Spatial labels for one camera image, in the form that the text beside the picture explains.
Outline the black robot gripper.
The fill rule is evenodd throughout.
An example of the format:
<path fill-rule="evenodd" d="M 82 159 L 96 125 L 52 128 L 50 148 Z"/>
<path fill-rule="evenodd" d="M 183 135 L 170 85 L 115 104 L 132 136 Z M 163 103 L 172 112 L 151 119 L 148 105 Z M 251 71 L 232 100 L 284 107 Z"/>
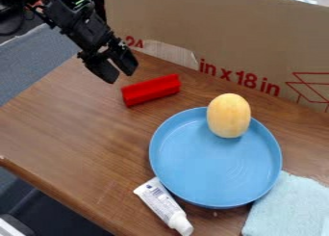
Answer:
<path fill-rule="evenodd" d="M 59 27 L 80 47 L 78 57 L 87 69 L 104 82 L 114 84 L 120 76 L 120 71 L 107 59 L 115 62 L 127 76 L 135 73 L 139 61 L 92 7 L 64 7 L 59 14 Z"/>

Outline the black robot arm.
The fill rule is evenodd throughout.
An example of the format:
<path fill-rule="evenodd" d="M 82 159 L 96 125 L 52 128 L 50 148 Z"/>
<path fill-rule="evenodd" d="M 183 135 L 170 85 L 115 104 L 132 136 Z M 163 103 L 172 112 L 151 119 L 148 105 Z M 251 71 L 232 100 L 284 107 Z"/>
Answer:
<path fill-rule="evenodd" d="M 23 25 L 26 11 L 34 12 L 51 28 L 58 27 L 80 47 L 78 57 L 87 69 L 114 84 L 123 72 L 131 76 L 139 62 L 126 42 L 103 17 L 94 0 L 0 0 L 0 36 L 11 36 Z"/>

